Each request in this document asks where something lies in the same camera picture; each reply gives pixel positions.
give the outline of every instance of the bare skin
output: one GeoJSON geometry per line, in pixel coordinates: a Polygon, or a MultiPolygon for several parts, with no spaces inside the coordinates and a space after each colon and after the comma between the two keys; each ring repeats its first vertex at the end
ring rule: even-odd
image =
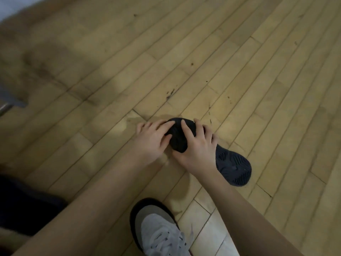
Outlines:
{"type": "MultiPolygon", "coordinates": [[[[204,134],[199,120],[195,119],[195,123],[196,137],[185,122],[181,122],[188,149],[183,154],[173,151],[173,156],[210,194],[240,255],[301,256],[217,171],[215,148],[218,138],[208,126],[204,126],[204,134]]],[[[173,124],[174,121],[164,123],[162,120],[138,124],[132,149],[14,255],[90,255],[107,232],[108,220],[118,217],[115,207],[120,197],[141,169],[164,152],[171,138],[164,134],[173,124]]]]}

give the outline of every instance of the white shoelace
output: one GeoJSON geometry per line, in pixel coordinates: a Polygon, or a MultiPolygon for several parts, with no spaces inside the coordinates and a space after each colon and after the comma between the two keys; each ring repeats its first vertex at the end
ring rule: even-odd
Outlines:
{"type": "Polygon", "coordinates": [[[185,234],[179,229],[169,229],[161,227],[153,233],[150,245],[145,252],[148,256],[187,256],[193,243],[193,230],[189,242],[185,241],[185,234]]]}

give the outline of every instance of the gray and white sneaker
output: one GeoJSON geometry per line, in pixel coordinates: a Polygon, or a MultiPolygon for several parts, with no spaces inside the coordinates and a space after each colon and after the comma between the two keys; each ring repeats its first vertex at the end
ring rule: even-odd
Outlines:
{"type": "Polygon", "coordinates": [[[138,248],[147,256],[190,256],[189,242],[169,209],[153,198],[139,201],[130,213],[130,229],[138,248]]]}

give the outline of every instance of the person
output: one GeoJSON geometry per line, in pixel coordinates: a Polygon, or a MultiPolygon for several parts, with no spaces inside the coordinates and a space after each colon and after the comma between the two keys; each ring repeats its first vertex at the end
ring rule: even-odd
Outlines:
{"type": "MultiPolygon", "coordinates": [[[[238,253],[241,256],[302,255],[217,171],[215,147],[218,138],[208,126],[203,126],[197,119],[194,121],[196,137],[185,122],[181,122],[188,148],[182,154],[173,151],[173,156],[209,193],[238,253]]],[[[174,121],[165,123],[163,120],[139,123],[129,152],[14,255],[91,254],[107,231],[108,219],[116,216],[115,207],[120,197],[127,192],[139,172],[158,159],[168,146],[171,135],[164,135],[173,124],[174,121]]],[[[138,212],[132,212],[135,215],[132,224],[138,224],[135,226],[136,234],[133,234],[138,236],[138,246],[148,256],[189,255],[192,241],[185,240],[168,209],[152,205],[153,200],[148,203],[149,206],[138,206],[138,212]]]]}

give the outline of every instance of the wooden floor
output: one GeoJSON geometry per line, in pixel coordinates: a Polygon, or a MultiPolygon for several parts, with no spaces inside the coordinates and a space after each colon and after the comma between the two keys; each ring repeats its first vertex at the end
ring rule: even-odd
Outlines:
{"type": "MultiPolygon", "coordinates": [[[[237,190],[305,255],[341,250],[341,0],[78,0],[1,41],[28,106],[0,118],[0,163],[72,201],[135,125],[201,118],[252,164],[237,190]]],[[[195,256],[236,255],[206,191],[164,155],[94,255],[140,255],[130,209],[154,197],[195,256]]]]}

